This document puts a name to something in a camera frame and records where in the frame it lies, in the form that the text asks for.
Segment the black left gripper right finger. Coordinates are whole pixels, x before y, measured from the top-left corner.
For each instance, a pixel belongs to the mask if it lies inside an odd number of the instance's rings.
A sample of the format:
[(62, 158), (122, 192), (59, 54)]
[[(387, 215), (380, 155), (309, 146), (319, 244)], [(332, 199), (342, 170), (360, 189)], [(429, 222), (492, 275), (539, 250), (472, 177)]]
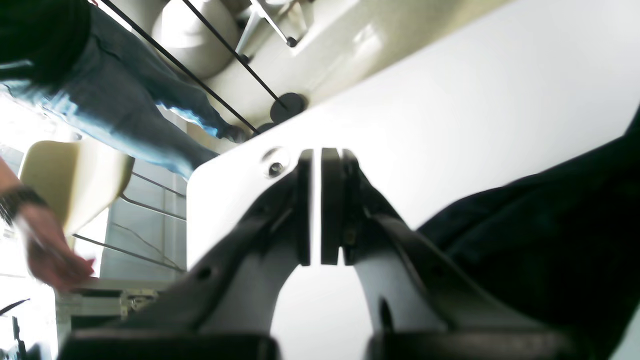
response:
[(501, 303), (368, 182), (355, 155), (321, 151), (321, 262), (354, 267), (374, 330), (367, 360), (578, 360), (581, 344)]

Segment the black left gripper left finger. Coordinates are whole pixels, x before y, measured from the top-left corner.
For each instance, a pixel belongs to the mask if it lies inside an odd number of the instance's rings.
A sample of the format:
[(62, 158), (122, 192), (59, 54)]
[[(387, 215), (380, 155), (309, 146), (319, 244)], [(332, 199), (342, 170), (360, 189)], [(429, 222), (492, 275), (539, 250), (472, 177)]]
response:
[(310, 264), (313, 151), (268, 187), (226, 237), (126, 320), (68, 337), (60, 360), (280, 360), (270, 336), (286, 280)]

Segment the person's blurred hand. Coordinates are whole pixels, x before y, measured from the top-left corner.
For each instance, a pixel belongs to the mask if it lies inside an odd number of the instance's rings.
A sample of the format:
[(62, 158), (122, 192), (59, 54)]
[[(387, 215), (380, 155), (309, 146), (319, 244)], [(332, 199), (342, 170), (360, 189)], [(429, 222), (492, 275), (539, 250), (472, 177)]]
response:
[(22, 205), (13, 221), (25, 241), (27, 266), (37, 280), (58, 292), (68, 292), (86, 283), (94, 274), (93, 259), (75, 253), (62, 226), (47, 207)]

